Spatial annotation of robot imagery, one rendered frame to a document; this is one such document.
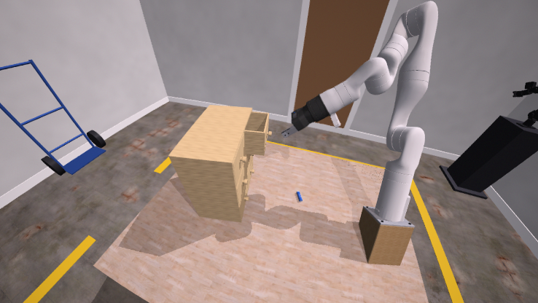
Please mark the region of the light wooden drawer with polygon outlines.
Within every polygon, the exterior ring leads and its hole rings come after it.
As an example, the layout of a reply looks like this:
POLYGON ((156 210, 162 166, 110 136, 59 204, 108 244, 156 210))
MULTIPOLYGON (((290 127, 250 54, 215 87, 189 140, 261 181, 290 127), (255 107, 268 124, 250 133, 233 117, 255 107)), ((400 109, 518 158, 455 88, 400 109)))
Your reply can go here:
POLYGON ((242 136, 241 142, 239 144, 238 150, 235 155, 235 159, 233 160, 233 168, 234 168, 234 174, 235 174, 235 183, 236 186, 238 184, 238 179, 241 174, 241 169, 243 166, 243 163, 246 162, 246 154, 245 154, 245 140, 244 140, 244 134, 242 136))
POLYGON ((248 186, 245 184, 244 189, 243 189, 243 195, 241 198, 241 204, 240 204, 241 220, 243 217, 243 210, 244 210, 245 203, 246 201, 249 201, 249 197, 246 197, 247 193, 248 193, 248 186))
POLYGON ((268 132, 268 123, 269 113, 251 112, 245 128, 246 154, 264 156, 267 138, 272 135, 268 132))
POLYGON ((252 173, 254 173, 254 169, 253 169, 253 156, 251 158, 251 162, 250 162, 250 165, 249 165, 249 170, 248 170, 248 173, 247 173, 247 179, 248 179, 248 189, 249 189, 249 183, 250 183, 250 179, 251 179, 251 175, 252 173))
POLYGON ((250 160, 251 160, 252 156, 254 156, 254 154, 246 154, 246 169, 247 169, 247 172, 248 172, 248 169, 249 169, 249 163, 250 163, 250 160))
POLYGON ((238 186, 237 186, 239 205, 240 205, 241 197, 242 197, 242 194, 243 194, 244 184, 248 184, 248 179, 246 179, 246 163, 245 162, 243 163, 241 175, 240 175, 240 178, 239 178, 239 181, 238 181, 238 186))

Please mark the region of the small wooden chest of drawers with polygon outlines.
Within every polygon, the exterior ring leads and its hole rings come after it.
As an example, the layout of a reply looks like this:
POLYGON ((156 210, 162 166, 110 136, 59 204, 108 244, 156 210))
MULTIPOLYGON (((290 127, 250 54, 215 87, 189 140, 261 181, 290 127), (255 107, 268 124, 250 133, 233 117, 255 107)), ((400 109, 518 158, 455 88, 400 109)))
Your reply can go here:
POLYGON ((209 105, 168 155, 200 217, 242 222, 233 160, 251 112, 209 105))

